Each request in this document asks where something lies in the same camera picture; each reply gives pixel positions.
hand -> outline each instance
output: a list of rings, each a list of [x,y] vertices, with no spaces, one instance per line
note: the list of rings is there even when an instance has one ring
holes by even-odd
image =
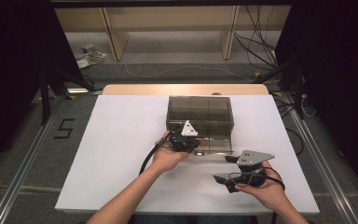
[[[263,161],[262,165],[263,167],[271,167],[268,161]],[[280,179],[278,174],[276,174],[273,170],[265,169],[265,171],[268,176]],[[252,194],[265,207],[275,212],[290,203],[283,191],[283,187],[272,180],[267,179],[266,182],[259,188],[248,185],[244,188],[235,186],[235,189]]]
[[[160,173],[164,173],[173,169],[180,161],[188,158],[187,152],[175,152],[167,149],[166,147],[160,147],[153,157],[151,167],[156,168]]]

gray carpet floor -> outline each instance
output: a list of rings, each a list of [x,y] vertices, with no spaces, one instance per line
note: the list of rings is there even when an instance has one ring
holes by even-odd
[[[86,81],[92,79],[97,87],[103,87],[111,83],[249,83],[254,80],[254,72],[260,71],[249,64],[127,64],[131,74],[138,76],[153,76],[163,71],[178,69],[158,77],[131,77],[122,63],[99,64],[82,70],[87,75]],[[211,70],[196,68],[202,66],[219,68],[223,70]],[[77,87],[68,83],[69,88]],[[270,91],[276,91],[277,82],[272,80],[266,84]],[[0,198],[13,179],[14,174],[21,166],[29,147],[33,143],[36,133],[40,129],[41,101],[39,94],[32,102],[32,108],[22,121],[22,125],[16,131],[10,144],[11,148],[0,155]],[[96,95],[79,94],[74,99],[67,98],[59,108],[48,135],[39,151],[31,171],[27,175],[21,192],[14,202],[5,223],[84,223],[91,214],[65,214],[54,209],[59,192],[69,172],[76,155],[83,132],[86,129],[92,108],[97,99]],[[65,126],[72,128],[69,138],[57,137],[66,135],[59,131],[63,119],[70,119]],[[296,130],[293,118],[288,114],[283,119],[285,127]],[[345,158],[338,156],[337,146],[331,134],[324,126],[323,121],[317,116],[306,117],[307,125],[322,150],[324,158],[333,170],[339,185],[344,189],[350,199],[354,211],[358,216],[358,180]],[[298,138],[288,133],[295,150],[299,150],[301,143]],[[316,216],[306,216],[314,223],[344,223],[335,201],[332,199],[315,162],[305,147],[298,155],[298,160],[307,178],[315,200],[320,206],[321,213]],[[259,216],[259,223],[270,223],[270,216]]]

white table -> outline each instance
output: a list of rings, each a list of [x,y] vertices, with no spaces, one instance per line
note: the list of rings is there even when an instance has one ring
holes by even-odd
[[[245,149],[272,153],[286,194],[302,214],[319,213],[310,187],[269,95],[231,95],[233,155]],[[169,96],[101,95],[76,154],[56,209],[96,211],[139,173],[148,152],[164,133]],[[228,193],[213,175],[238,172],[223,156],[191,156],[162,175],[136,213],[259,215],[270,213],[245,193]]]

